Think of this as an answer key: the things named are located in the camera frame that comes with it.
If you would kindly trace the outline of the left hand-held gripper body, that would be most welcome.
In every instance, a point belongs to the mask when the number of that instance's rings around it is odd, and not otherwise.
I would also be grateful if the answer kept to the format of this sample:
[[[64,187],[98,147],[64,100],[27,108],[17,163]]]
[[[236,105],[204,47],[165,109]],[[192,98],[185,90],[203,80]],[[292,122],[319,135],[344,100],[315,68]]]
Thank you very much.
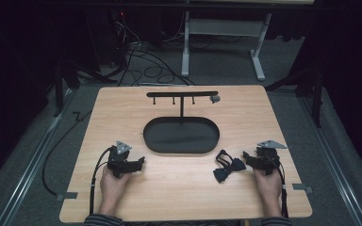
[[[112,171],[114,177],[120,178],[125,173],[131,173],[133,168],[138,166],[136,161],[127,160],[131,149],[131,146],[120,140],[117,140],[116,145],[109,149],[107,167]]]

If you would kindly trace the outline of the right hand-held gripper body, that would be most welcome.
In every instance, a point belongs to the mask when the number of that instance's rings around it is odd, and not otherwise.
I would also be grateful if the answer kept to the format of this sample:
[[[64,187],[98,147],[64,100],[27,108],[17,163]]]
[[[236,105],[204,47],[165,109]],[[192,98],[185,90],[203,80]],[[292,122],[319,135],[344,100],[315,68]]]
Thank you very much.
[[[270,175],[273,170],[277,170],[281,163],[277,153],[278,149],[286,149],[287,146],[274,140],[266,140],[257,143],[255,168],[264,170]]]

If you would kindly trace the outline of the dark navy bow tie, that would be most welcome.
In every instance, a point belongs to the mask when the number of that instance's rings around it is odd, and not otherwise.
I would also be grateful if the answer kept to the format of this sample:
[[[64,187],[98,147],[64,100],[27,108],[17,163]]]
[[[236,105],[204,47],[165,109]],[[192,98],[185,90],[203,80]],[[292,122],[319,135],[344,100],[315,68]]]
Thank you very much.
[[[216,161],[221,165],[220,168],[213,170],[218,183],[224,182],[232,172],[246,169],[245,164],[239,158],[233,158],[225,150],[220,150],[216,156]]]

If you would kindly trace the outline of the black hook rack with tray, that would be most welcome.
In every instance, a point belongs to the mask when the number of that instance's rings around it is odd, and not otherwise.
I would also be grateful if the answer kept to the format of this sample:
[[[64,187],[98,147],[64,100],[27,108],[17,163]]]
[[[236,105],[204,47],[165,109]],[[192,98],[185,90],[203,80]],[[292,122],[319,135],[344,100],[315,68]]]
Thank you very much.
[[[185,99],[190,97],[195,104],[196,97],[218,95],[211,91],[147,92],[146,96],[156,98],[180,99],[180,114],[177,117],[158,117],[150,120],[143,129],[146,146],[155,153],[204,154],[216,148],[220,139],[217,124],[205,117],[184,115]]]

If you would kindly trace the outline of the person's left hand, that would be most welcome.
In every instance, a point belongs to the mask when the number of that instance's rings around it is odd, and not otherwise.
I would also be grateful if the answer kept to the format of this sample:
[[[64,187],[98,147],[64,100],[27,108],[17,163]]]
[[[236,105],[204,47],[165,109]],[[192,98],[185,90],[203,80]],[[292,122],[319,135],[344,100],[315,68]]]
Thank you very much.
[[[131,173],[126,173],[123,174],[121,178],[117,178],[108,167],[104,167],[100,181],[102,202],[99,207],[99,214],[111,217],[115,216],[116,209],[131,176]]]

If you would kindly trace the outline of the person's right hand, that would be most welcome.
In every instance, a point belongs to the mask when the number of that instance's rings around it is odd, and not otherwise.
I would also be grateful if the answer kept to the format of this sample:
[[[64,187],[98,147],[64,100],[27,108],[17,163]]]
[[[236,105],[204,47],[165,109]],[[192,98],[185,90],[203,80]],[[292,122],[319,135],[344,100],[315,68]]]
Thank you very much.
[[[276,169],[270,175],[254,170],[256,186],[260,195],[263,211],[266,218],[281,217],[281,204],[279,199],[281,196],[281,177]]]

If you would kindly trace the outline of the grey tape piece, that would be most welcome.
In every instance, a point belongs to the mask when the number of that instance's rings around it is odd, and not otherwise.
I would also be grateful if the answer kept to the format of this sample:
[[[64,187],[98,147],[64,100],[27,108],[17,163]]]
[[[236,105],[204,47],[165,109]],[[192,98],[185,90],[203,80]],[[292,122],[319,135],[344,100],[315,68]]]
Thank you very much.
[[[56,195],[56,201],[57,202],[62,202],[66,199],[71,199],[71,200],[75,200],[77,198],[78,193],[77,192],[66,192],[63,194],[58,194]]]
[[[292,184],[292,187],[294,190],[302,190],[306,194],[312,194],[314,191],[311,186],[307,186],[305,184]]]

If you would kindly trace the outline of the black metal stand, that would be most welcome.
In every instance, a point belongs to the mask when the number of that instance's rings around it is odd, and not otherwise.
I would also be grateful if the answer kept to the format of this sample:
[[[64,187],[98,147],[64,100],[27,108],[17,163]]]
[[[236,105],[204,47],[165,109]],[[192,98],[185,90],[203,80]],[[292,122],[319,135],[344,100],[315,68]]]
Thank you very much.
[[[116,80],[104,77],[103,75],[89,70],[72,60],[60,60],[55,68],[55,94],[56,94],[56,112],[57,117],[64,110],[64,92],[63,83],[67,84],[70,90],[79,89],[80,81],[78,73],[86,73],[98,81],[115,84]]]
[[[283,86],[296,85],[295,94],[297,97],[312,97],[311,116],[315,125],[320,128],[322,76],[324,67],[320,63],[301,69],[287,77],[265,87],[266,91],[273,91]]]

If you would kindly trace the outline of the metal floor rail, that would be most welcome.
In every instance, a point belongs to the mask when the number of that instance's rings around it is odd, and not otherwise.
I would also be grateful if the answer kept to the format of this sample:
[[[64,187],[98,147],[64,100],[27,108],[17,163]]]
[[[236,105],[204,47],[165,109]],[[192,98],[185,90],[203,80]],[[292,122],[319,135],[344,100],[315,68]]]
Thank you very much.
[[[351,215],[351,219],[355,226],[362,226],[362,207],[358,202],[358,199],[349,184],[345,174],[342,171],[333,151],[320,127],[317,126],[315,121],[312,119],[312,111],[306,98],[298,99],[299,105],[301,106],[307,120],[312,127],[316,138],[321,146],[321,153],[324,156],[324,160],[327,168],[329,169],[334,182],[337,186],[337,190]]]
[[[66,90],[64,94],[63,108],[48,123],[48,127],[46,128],[36,151],[30,159],[30,162],[22,174],[20,181],[12,192],[4,210],[0,214],[0,226],[10,226],[15,215],[17,214],[17,211],[20,208],[20,205],[22,204],[28,189],[32,185],[32,182],[34,181],[34,178],[42,165],[44,157],[47,155],[47,146],[50,143],[52,136],[56,132],[58,124],[62,119],[63,111],[68,108],[68,104],[72,101],[74,94],[74,90]]]

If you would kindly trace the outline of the white metal desk frame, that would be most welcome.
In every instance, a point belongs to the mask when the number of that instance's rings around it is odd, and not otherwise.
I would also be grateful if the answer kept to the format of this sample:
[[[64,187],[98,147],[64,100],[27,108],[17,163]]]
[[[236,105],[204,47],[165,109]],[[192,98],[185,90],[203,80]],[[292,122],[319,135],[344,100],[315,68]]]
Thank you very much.
[[[257,45],[250,51],[250,58],[255,69],[256,79],[265,80],[265,74],[259,59],[259,54],[267,34],[272,15],[266,14],[259,21],[231,21],[220,19],[192,19],[189,12],[185,13],[184,22],[184,47],[182,54],[181,75],[189,76],[189,37],[191,35],[209,36],[240,36],[255,37]]]

